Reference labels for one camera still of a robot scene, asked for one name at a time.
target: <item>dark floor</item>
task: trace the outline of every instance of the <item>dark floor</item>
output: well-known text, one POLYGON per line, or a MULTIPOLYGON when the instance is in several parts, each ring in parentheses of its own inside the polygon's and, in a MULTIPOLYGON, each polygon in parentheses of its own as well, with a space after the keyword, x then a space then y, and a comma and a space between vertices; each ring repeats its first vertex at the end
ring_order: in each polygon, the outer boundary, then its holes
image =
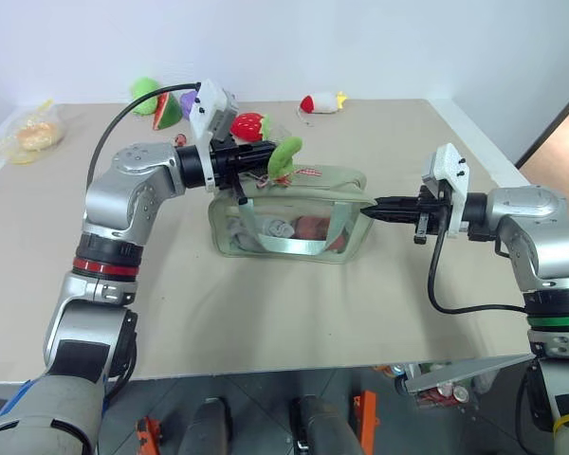
MULTIPOLYGON (((175 455, 195 410, 206 397, 220 396, 231 410, 232 455, 288 455, 293 453, 287 414, 290 399, 316 394, 349 415, 351 396, 366 389, 378 394, 381 425, 376 431, 376 455, 521 455, 513 422, 522 371, 522 365, 501 371, 478 407, 427 410, 417 409, 411 397, 395 392, 391 379, 369 368, 134 381, 105 413, 100 454, 136 454, 134 423, 149 414, 162 421, 162 455, 175 455)), ((529 448, 552 453, 552 435, 532 426, 526 407, 523 429, 529 448)))

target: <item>green bag handle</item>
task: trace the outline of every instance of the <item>green bag handle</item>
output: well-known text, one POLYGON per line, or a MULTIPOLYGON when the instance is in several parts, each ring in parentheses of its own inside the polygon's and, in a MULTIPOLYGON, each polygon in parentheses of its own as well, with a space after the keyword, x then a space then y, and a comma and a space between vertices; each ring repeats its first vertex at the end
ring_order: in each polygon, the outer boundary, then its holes
POLYGON ((306 256, 317 256, 323 253, 338 237, 343 233, 346 223, 352 214, 352 204, 348 202, 336 202, 331 211, 331 220, 325 240, 301 240, 283 239, 260 234, 257 229, 253 200, 248 199, 245 204, 238 206, 243 223, 248 233, 266 251, 272 253, 303 254, 306 256))

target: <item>black cable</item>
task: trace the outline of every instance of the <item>black cable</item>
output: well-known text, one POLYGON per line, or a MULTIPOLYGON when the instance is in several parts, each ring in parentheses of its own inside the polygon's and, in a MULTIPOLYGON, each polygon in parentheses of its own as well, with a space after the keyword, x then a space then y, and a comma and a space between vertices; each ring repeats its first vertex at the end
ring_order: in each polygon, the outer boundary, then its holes
POLYGON ((137 341, 133 341, 133 347, 131 348, 131 357, 129 358, 129 368, 126 372, 121 375, 117 380, 114 387, 105 395, 105 399, 108 403, 126 386, 133 375, 133 370, 137 364, 137 341))
POLYGON ((519 446, 524 450, 527 455, 538 455, 536 452, 529 450, 523 442, 522 428, 521 428, 521 409, 523 408, 523 395, 527 387, 527 373, 525 372, 521 384, 519 385, 519 390, 516 392, 516 405, 514 408, 514 432, 516 434, 516 440, 519 442, 519 446))
POLYGON ((168 87, 158 88, 153 92, 143 95, 142 97, 137 98, 133 102, 131 102, 128 106, 126 106, 120 113, 114 117, 112 122, 107 126, 99 142, 97 143, 97 147, 95 147, 95 151, 93 152, 93 156, 91 157, 91 162, 88 165, 88 174, 86 175, 86 188, 91 185, 93 181, 93 175, 95 174, 95 166, 97 166, 97 160, 99 159, 99 155, 101 153, 101 149, 103 148, 103 144, 112 133, 112 130, 116 128, 116 125, 126 116, 129 112, 135 109, 137 106, 142 104, 144 101, 153 98, 157 95, 161 95, 167 92, 174 92, 176 90, 198 90, 200 88, 200 82, 197 83, 179 83, 177 85, 170 85, 168 87))
POLYGON ((430 303, 437 311, 445 313, 446 315, 461 315, 464 313, 473 313, 475 311, 484 310, 509 310, 518 311, 519 313, 524 313, 524 308, 516 305, 476 305, 468 306, 464 308, 443 308, 438 304, 436 296, 434 294, 434 282, 436 280, 436 268, 438 267, 438 260, 440 259, 440 252, 443 249, 443 243, 445 242, 445 234, 447 233, 447 224, 449 222, 449 208, 442 207, 440 209, 439 220, 438 220, 438 236, 436 237, 436 244, 434 245, 434 252, 432 253, 432 260, 430 262, 430 272, 428 274, 428 298, 430 303))

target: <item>clear plastic bag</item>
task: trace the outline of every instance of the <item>clear plastic bag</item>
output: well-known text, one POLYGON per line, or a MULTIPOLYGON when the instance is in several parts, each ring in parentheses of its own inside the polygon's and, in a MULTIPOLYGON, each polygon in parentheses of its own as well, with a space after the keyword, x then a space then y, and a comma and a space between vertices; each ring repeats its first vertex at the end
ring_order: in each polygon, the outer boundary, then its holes
POLYGON ((56 106, 48 100, 15 120, 0 139, 0 160, 28 164, 47 155, 65 134, 56 106))

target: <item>green ring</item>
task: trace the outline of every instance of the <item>green ring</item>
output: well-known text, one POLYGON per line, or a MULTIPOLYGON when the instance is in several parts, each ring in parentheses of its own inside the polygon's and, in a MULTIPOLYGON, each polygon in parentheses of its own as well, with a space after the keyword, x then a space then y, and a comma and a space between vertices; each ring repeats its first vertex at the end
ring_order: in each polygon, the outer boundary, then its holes
POLYGON ((527 322, 532 327, 569 327, 569 316, 559 316, 553 318, 529 317, 527 322))

